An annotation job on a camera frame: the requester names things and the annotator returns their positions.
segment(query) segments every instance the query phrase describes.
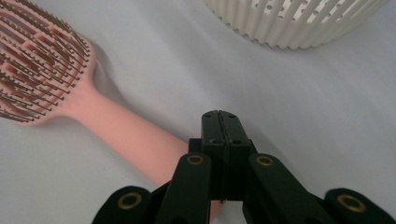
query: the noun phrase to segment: hairbrush handle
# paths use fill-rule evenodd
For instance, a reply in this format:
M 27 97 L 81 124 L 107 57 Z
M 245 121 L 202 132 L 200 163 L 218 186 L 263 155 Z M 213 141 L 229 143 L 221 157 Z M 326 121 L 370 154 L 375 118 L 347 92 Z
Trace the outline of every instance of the hairbrush handle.
M 90 80 L 81 80 L 62 111 L 76 119 L 155 184 L 172 178 L 188 145 L 100 93 Z

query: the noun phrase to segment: screw hole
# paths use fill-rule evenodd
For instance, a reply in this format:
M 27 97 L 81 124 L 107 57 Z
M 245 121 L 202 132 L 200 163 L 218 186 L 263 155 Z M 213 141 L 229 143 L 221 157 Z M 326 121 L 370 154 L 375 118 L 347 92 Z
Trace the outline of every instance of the screw hole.
M 128 210 L 137 207 L 142 202 L 142 195 L 137 192 L 130 192 L 119 198 L 118 206 L 120 209 Z
M 256 159 L 256 162 L 263 166 L 271 166 L 274 164 L 274 161 L 266 156 L 260 156 Z
M 351 195 L 342 194 L 337 197 L 337 201 L 345 208 L 356 213 L 362 213 L 367 210 L 366 205 L 361 200 Z
M 191 165 L 199 165 L 199 164 L 201 164 L 202 162 L 204 162 L 204 158 L 202 158 L 202 157 L 200 157 L 200 156 L 193 155 L 193 156 L 189 156 L 189 157 L 187 158 L 187 162 L 188 162 L 189 164 L 191 164 Z

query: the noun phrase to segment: white surface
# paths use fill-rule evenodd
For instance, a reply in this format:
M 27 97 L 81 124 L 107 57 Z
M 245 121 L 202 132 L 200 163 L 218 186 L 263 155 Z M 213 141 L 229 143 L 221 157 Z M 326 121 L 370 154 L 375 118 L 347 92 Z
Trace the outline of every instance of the white surface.
M 354 189 L 396 217 L 396 1 L 296 51 L 238 35 L 202 0 L 36 2 L 95 44 L 99 89 L 138 114 L 187 141 L 205 112 L 232 112 L 309 191 Z M 156 188 L 71 119 L 2 119 L 0 142 L 2 224 L 91 223 L 116 189 Z M 240 211 L 228 203 L 217 223 L 244 223 Z

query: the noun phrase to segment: white plastic basket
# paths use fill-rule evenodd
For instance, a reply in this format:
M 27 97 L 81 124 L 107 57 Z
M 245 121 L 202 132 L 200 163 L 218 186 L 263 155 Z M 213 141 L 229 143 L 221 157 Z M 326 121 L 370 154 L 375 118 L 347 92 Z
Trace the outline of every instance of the white plastic basket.
M 332 41 L 389 0 L 205 0 L 231 28 L 261 44 L 306 49 Z

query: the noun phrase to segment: hairbrush head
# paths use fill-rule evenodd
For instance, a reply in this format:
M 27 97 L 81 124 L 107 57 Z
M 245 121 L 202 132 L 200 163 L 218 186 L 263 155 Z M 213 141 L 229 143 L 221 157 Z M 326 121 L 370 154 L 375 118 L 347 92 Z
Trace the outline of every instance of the hairbrush head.
M 26 0 L 0 0 L 0 117 L 33 125 L 57 115 L 95 65 L 91 44 Z

